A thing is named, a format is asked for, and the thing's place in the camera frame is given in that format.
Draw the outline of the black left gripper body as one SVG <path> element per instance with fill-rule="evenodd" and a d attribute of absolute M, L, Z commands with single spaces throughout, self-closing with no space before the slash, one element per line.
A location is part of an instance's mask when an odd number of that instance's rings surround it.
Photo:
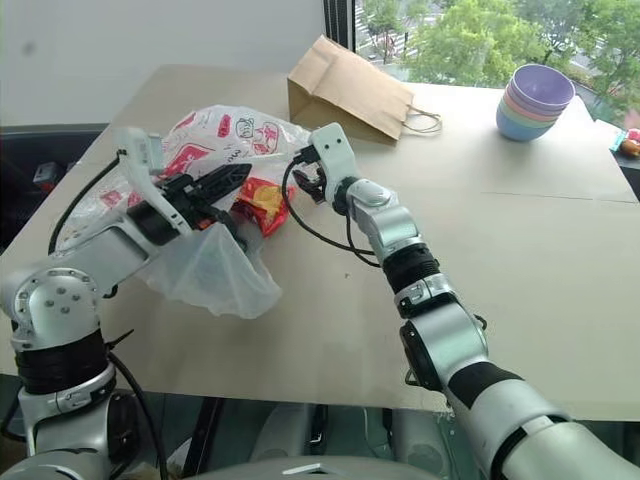
<path fill-rule="evenodd" d="M 197 195 L 197 180 L 189 174 L 176 174 L 160 181 L 159 188 L 164 198 L 193 230 L 205 230 L 215 223 L 211 209 L 218 207 L 215 207 L 214 203 L 207 203 Z"/>

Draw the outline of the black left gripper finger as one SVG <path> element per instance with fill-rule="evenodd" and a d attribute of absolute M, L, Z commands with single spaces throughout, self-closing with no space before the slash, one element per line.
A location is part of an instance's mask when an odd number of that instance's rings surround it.
<path fill-rule="evenodd" d="M 224 226 L 243 252 L 248 249 L 247 241 L 239 233 L 239 225 L 231 213 L 226 210 L 212 208 L 212 218 L 216 224 Z"/>
<path fill-rule="evenodd" d="M 215 203 L 239 189 L 251 169 L 250 163 L 222 165 L 196 181 L 197 195 L 207 203 Z"/>

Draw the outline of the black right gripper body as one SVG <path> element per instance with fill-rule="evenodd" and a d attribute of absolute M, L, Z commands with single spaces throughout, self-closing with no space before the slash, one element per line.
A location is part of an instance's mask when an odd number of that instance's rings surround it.
<path fill-rule="evenodd" d="M 317 171 L 316 176 L 308 182 L 308 194 L 315 204 L 321 204 L 326 201 L 326 176 L 322 171 Z"/>

